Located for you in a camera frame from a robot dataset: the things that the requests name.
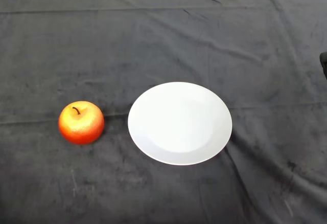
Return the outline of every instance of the plate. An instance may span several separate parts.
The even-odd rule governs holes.
[[[187,82],[170,82],[145,91],[128,115],[129,133],[149,157],[172,165],[206,161],[227,144],[232,121],[212,91]]]

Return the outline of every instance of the dark tablecloth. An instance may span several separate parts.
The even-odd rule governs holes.
[[[0,223],[326,223],[327,0],[0,0]],[[155,85],[230,109],[216,157],[171,166],[127,127]],[[58,132],[70,102],[104,135]]]

